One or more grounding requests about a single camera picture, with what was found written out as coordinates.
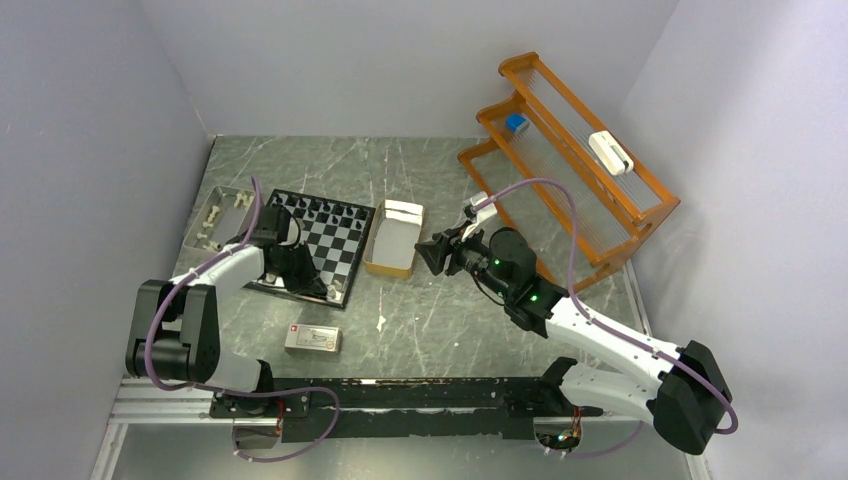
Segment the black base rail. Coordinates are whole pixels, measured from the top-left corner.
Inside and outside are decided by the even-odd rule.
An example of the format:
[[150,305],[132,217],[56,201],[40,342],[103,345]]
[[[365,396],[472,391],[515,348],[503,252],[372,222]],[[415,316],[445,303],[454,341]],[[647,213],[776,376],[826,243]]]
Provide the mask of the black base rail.
[[567,426],[574,416],[602,415],[570,404],[538,377],[408,379],[278,378],[285,396],[248,399],[217,394],[209,415],[237,426],[281,426],[281,442],[408,436],[495,435],[532,440],[545,420]]

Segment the silver metal tin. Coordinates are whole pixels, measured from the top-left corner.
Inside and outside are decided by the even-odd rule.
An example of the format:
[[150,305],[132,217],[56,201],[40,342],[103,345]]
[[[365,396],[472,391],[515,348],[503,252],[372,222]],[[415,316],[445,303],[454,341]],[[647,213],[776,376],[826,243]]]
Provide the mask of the silver metal tin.
[[[253,202],[247,208],[233,207],[236,194],[240,191],[254,195]],[[254,204],[253,189],[222,185],[213,187],[184,236],[182,246],[205,257],[217,254],[230,240],[246,232],[253,218]],[[205,220],[213,205],[219,206],[221,211],[213,223],[206,223]],[[209,238],[197,240],[196,234],[200,231],[208,234]]]

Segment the small printed card box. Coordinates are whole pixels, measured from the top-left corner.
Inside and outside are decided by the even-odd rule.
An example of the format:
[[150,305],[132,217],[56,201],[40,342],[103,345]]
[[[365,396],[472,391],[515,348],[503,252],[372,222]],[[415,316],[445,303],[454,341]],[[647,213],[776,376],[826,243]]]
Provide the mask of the small printed card box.
[[318,353],[338,353],[341,349],[343,334],[337,327],[291,324],[285,337],[286,351],[304,351]]

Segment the orange wooden rack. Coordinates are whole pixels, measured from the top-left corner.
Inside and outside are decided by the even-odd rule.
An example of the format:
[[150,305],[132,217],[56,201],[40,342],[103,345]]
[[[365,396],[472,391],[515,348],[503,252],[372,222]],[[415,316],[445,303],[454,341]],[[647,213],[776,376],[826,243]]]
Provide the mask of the orange wooden rack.
[[[534,185],[537,196],[569,234],[593,272],[576,282],[584,290],[620,270],[679,205],[674,195],[535,52],[504,60],[499,74],[512,86],[509,97],[481,109],[476,119],[488,134],[458,155],[475,184],[494,192],[476,162],[501,155],[523,178],[549,178],[568,193]],[[524,115],[528,128],[510,133],[505,118]],[[634,161],[631,172],[609,175],[597,162],[589,136],[608,130]]]

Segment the white plastic device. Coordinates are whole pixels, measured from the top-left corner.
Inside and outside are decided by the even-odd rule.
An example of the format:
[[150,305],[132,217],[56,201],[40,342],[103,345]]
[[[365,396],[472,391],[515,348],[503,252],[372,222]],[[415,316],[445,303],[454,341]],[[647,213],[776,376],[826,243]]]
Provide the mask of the white plastic device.
[[621,176],[633,170],[634,161],[608,130],[592,133],[588,143],[597,162],[609,175]]

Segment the blue small block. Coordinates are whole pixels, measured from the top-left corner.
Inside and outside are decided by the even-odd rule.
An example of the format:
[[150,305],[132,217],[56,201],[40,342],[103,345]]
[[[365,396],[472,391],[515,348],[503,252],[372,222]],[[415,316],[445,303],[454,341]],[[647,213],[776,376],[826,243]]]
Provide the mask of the blue small block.
[[520,134],[528,128],[529,121],[522,114],[512,113],[505,118],[504,125],[510,133]]

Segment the black white chess board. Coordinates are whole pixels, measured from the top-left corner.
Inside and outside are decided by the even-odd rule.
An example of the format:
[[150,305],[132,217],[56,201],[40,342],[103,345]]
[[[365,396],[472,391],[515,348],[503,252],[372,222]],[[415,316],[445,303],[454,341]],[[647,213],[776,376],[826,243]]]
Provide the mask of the black white chess board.
[[345,290],[340,302],[288,292],[279,280],[261,277],[245,287],[278,297],[343,310],[349,301],[357,270],[375,216],[370,206],[321,196],[275,189],[267,204],[282,207],[302,226],[300,239],[309,248],[315,270],[326,285],[338,281]]

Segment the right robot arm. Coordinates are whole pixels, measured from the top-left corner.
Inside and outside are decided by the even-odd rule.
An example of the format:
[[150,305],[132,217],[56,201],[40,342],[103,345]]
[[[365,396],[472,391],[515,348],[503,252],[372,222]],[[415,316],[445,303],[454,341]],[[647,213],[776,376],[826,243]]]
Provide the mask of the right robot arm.
[[488,241],[448,229],[414,247],[435,275],[466,272],[494,295],[520,329],[575,346],[609,365],[574,362],[539,391],[550,413],[597,407],[645,422],[674,448],[701,455],[716,435],[738,426],[732,394],[713,352],[695,340],[685,346],[653,338],[588,307],[536,269],[536,253],[508,227]]

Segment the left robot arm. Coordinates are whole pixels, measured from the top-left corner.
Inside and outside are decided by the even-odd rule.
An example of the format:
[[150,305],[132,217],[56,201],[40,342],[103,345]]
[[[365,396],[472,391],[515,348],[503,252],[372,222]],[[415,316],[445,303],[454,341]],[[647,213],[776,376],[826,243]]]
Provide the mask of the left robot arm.
[[271,411],[277,388],[266,363],[221,345],[219,303],[267,276],[295,292],[325,292],[306,239],[302,220],[283,207],[261,206],[247,229],[213,257],[169,280],[144,282],[125,354],[128,374],[167,391],[196,386],[237,392],[249,414]]

